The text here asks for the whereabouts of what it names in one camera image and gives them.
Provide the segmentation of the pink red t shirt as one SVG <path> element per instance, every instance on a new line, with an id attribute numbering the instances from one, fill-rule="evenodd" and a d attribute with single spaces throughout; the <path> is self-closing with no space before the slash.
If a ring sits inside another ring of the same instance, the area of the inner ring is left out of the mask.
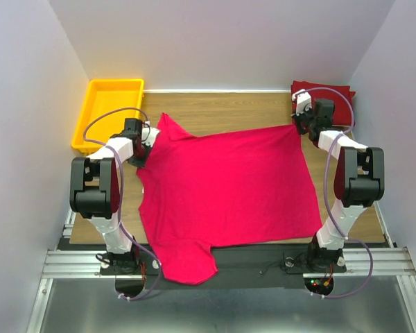
<path id="1" fill-rule="evenodd" d="M 322 219 L 294 125 L 196 137 L 168 114 L 142 169 L 139 215 L 167 280 L 217 274 L 212 249 L 312 237 Z"/>

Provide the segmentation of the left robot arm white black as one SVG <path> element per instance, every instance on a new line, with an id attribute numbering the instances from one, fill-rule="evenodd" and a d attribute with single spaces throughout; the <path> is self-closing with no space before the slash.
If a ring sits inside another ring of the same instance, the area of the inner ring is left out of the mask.
<path id="1" fill-rule="evenodd" d="M 97 254 L 104 274 L 145 271 L 134 237 L 123 226 L 123 163 L 145 167 L 160 130 L 149 121 L 127 118 L 123 130 L 94 153 L 71 162 L 69 204 L 102 236 L 106 252 Z"/>

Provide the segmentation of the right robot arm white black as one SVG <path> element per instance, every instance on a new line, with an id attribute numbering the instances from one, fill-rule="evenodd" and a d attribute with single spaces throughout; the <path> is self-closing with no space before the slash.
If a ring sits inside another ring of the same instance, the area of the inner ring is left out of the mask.
<path id="1" fill-rule="evenodd" d="M 307 134 L 317 148 L 327 152 L 323 190 L 328 217 L 309 243 L 305 262 L 314 271 L 342 267 L 343 246 L 350 230 L 358 217 L 383 197 L 384 152 L 359 144 L 334 127 L 332 100 L 313 101 L 309 93 L 299 92 L 292 95 L 292 102 L 291 117 L 298 133 Z"/>

